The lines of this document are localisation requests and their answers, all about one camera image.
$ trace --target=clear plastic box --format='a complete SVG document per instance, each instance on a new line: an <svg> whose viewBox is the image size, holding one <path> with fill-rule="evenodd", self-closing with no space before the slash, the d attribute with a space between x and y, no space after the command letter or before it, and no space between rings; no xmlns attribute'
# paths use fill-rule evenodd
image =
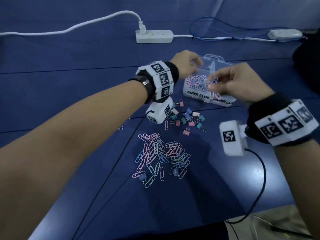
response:
<svg viewBox="0 0 320 240"><path fill-rule="evenodd" d="M203 66L198 68L198 73L196 75L206 75L209 77L211 73L214 73L220 68L233 66L233 63L225 62L221 56L216 56L212 54L206 54L203 57L200 57L203 61ZM214 96L214 92L209 92L207 90L200 90L194 87L190 87L186 84L186 80L183 85L183 95L202 100L206 103L218 104L222 106L230 106L236 99L229 95L221 96L221 100L217 100Z"/></svg>

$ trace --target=black cable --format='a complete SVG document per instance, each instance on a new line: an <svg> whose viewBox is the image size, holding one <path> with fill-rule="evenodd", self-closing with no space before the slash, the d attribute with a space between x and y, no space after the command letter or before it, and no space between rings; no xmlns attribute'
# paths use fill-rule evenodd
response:
<svg viewBox="0 0 320 240"><path fill-rule="evenodd" d="M237 235L237 233L236 233L236 230L233 228L232 224L231 224L228 220L226 220L225 222L227 222L227 223L230 224L230 226L232 227L232 229L233 229L233 231L234 231L235 236L236 236L237 239L239 240L238 235Z"/></svg>
<svg viewBox="0 0 320 240"><path fill-rule="evenodd" d="M134 134L135 134L135 133L136 133L136 131L138 130L139 126L142 124L143 120L146 118L146 116L147 116L150 112L151 112L151 113L154 113L154 111L153 111L153 110L148 111L148 112L146 113L146 115L142 118L142 120L140 121L140 123L137 125L137 127L134 129L134 131L133 131L132 135L130 136L129 140L127 141L127 144L124 146L124 148L123 148L123 150L122 150L122 152L121 152L120 156L118 157L118 160L117 160L117 161L115 162L115 164L113 165L113 167L112 167L112 169L111 169L111 172L109 173L108 177L107 177L107 178L106 178L106 180L103 182L103 184L101 185L100 189L98 190L98 193L95 195L95 197L93 198L93 201L91 202L91 204L90 204L89 208L87 209L86 213L84 214L84 216L83 216L83 218L82 218L82 220L81 220L81 222L80 222L80 224L79 224L79 226L78 226L77 230L75 231L75 234L74 234L74 235L73 235L73 237L72 237L72 240L74 240L74 239L75 239L75 237L76 237L76 235L77 235L77 233L78 233L78 231L79 231L79 229L80 229L80 227L81 227L81 225L82 225L83 221L85 220L85 217L87 216L87 214L88 214L89 210L91 209L91 206L93 205L94 201L95 201L95 200L96 200L96 198L98 197L98 194L100 193L100 191L102 190L103 186L106 184L107 180L109 179L109 177L110 177L111 173L113 172L113 170L114 170L114 169L115 169L115 167L117 166L118 162L120 161L120 159L121 159L121 157L122 157L123 153L125 152L125 149L127 148L127 146L128 146L128 144L129 144L129 142L131 141L132 137L134 136Z"/></svg>
<svg viewBox="0 0 320 240"><path fill-rule="evenodd" d="M234 221L234 222L225 221L225 222L227 222L227 223L229 223L229 224L237 224L237 223L239 223L239 222L242 222L244 219L246 219L246 218L251 214L252 210L253 210L254 207L256 206L258 200L261 198L261 196L262 196L262 194L263 194L263 192L264 192L264 189L265 189L265 187L266 187L267 172L266 172L266 166L264 165L261 157L260 157L257 153L255 153L254 151L252 151L252 150L250 150L250 149L245 148L245 150L248 151L248 152L253 153L253 154L256 155L256 156L258 157L258 159L260 160L260 162L261 162L261 164L262 164L262 167L263 167L263 185L262 185L262 189L261 189L258 197L256 198L256 200L255 200L254 203L252 204L252 206L251 206L251 208L249 209L248 213L247 213L243 218L241 218L241 219L238 220L238 221Z"/></svg>

